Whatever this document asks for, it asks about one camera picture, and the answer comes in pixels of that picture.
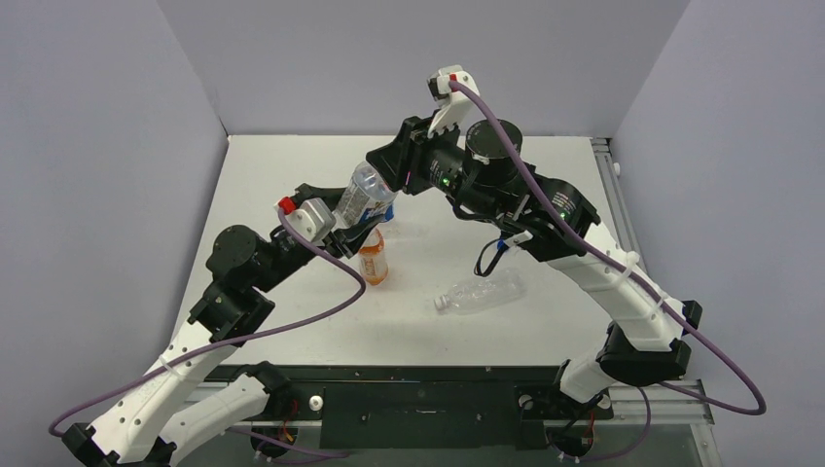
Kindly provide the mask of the orange drink bottle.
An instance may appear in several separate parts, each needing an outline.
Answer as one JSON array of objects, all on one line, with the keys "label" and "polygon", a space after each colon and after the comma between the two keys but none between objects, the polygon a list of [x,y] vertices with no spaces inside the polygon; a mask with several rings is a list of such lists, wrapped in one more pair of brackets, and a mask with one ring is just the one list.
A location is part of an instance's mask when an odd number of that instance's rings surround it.
[{"label": "orange drink bottle", "polygon": [[385,256],[385,241],[382,237],[382,248],[374,255],[358,254],[359,270],[365,281],[371,285],[378,285],[383,282],[389,272],[388,263]]}]

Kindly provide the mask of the white blue label bottle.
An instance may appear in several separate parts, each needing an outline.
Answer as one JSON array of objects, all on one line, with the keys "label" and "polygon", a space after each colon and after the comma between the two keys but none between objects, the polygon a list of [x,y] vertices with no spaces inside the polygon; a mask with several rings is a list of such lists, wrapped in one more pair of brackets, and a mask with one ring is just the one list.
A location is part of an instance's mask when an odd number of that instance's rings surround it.
[{"label": "white blue label bottle", "polygon": [[396,196],[368,162],[359,163],[334,211],[338,226],[349,228],[375,217],[382,222],[387,206],[394,205]]}]

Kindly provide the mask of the blue label water bottle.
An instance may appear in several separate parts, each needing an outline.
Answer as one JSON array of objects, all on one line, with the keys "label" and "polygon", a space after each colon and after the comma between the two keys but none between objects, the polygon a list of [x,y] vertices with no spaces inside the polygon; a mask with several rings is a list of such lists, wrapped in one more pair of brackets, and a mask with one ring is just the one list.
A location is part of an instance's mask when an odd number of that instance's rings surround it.
[{"label": "blue label water bottle", "polygon": [[391,221],[394,218],[394,205],[389,204],[383,214],[382,223]]}]

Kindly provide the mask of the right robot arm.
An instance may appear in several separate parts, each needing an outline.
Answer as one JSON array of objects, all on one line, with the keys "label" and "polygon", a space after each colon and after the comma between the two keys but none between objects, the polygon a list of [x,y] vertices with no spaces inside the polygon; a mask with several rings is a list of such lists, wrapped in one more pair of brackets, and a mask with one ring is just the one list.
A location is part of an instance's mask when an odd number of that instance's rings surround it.
[{"label": "right robot arm", "polygon": [[576,413],[616,382],[648,386],[685,375],[692,350],[683,337],[700,320],[699,304],[652,298],[641,286],[637,256],[621,248],[581,192],[515,163],[522,142],[516,126],[480,121],[466,132],[439,134],[428,127],[426,119],[408,118],[389,144],[367,154],[387,186],[410,196],[441,191],[456,217],[518,240],[610,317],[605,341],[562,365],[548,391],[557,413]]}]

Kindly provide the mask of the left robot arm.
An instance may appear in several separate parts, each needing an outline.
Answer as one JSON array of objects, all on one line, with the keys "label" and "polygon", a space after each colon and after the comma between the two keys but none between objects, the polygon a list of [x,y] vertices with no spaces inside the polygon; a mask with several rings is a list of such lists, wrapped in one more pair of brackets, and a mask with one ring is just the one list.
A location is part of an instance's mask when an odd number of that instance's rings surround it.
[{"label": "left robot arm", "polygon": [[269,362],[245,368],[228,386],[188,405],[193,391],[246,342],[266,335],[268,292],[323,258],[343,268],[381,215],[336,225],[339,189],[301,185],[276,206],[279,225],[262,237],[243,225],[223,229],[206,266],[212,279],[156,362],[139,379],[109,393],[111,409],[65,430],[49,428],[87,466],[175,466],[236,423],[284,415],[289,379]]}]

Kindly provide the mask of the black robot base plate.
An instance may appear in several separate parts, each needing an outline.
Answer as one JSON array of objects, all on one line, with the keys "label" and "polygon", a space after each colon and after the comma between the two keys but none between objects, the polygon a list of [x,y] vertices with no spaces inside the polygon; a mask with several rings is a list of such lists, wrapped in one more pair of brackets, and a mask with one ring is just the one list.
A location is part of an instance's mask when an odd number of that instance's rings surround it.
[{"label": "black robot base plate", "polygon": [[323,449],[543,449],[550,431],[591,433],[608,393],[562,395],[557,366],[286,366],[285,387],[245,425],[317,428]]}]

